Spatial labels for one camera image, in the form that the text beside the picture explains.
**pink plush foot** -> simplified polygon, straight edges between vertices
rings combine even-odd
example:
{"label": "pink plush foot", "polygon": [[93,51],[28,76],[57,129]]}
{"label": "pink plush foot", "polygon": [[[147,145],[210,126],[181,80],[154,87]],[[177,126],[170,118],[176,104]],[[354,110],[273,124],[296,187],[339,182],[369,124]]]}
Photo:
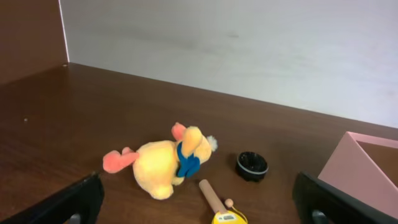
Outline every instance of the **pink plush foot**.
{"label": "pink plush foot", "polygon": [[182,140],[182,137],[184,135],[184,131],[186,130],[186,127],[180,123],[175,123],[175,125],[172,127],[172,134],[175,140],[179,141]]}
{"label": "pink plush foot", "polygon": [[128,147],[122,150],[121,155],[118,151],[113,150],[104,156],[103,167],[106,172],[114,174],[132,164],[138,157],[139,154],[132,152]]}

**plush toy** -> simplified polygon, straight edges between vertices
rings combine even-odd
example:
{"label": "plush toy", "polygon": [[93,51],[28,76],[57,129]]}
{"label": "plush toy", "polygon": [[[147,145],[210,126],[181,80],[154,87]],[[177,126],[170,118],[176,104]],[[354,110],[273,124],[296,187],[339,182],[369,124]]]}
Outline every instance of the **plush toy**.
{"label": "plush toy", "polygon": [[186,128],[176,123],[172,128],[176,140],[150,142],[136,152],[125,147],[120,154],[111,151],[103,158],[106,172],[117,173],[132,164],[137,183],[158,200],[173,194],[172,185],[180,185],[185,177],[192,176],[217,149],[213,136],[207,138],[199,128]]}

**yellow toy drum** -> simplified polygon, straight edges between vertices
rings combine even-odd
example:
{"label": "yellow toy drum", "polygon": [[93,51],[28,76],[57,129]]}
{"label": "yellow toy drum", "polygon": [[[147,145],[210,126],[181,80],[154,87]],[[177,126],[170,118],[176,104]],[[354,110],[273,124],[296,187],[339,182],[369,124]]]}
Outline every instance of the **yellow toy drum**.
{"label": "yellow toy drum", "polygon": [[207,180],[202,180],[199,182],[199,188],[205,195],[207,202],[210,204],[211,209],[213,209],[215,216],[212,224],[247,224],[248,220],[246,217],[233,207],[233,202],[231,199],[227,199],[226,205],[235,212],[228,211],[221,200],[217,197],[216,192],[211,188]]}

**black object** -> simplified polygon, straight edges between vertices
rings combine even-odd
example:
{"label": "black object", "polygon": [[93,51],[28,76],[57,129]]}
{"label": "black object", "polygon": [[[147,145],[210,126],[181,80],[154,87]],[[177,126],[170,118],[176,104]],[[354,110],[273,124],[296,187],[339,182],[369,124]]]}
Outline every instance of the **black object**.
{"label": "black object", "polygon": [[259,182],[266,175],[268,164],[255,152],[242,152],[236,160],[235,169],[244,180]]}
{"label": "black object", "polygon": [[398,223],[396,218],[303,172],[296,178],[293,199],[298,215],[305,224]]}
{"label": "black object", "polygon": [[72,184],[1,224],[94,224],[104,199],[97,173]]}

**white pom-pom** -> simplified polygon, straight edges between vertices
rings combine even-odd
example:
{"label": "white pom-pom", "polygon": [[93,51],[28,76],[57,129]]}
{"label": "white pom-pom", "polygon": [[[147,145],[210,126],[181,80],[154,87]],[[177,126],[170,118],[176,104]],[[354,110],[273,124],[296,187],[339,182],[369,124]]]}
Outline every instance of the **white pom-pom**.
{"label": "white pom-pom", "polygon": [[217,145],[217,140],[213,136],[207,136],[207,141],[210,144],[211,150],[214,152],[216,151],[218,145]]}

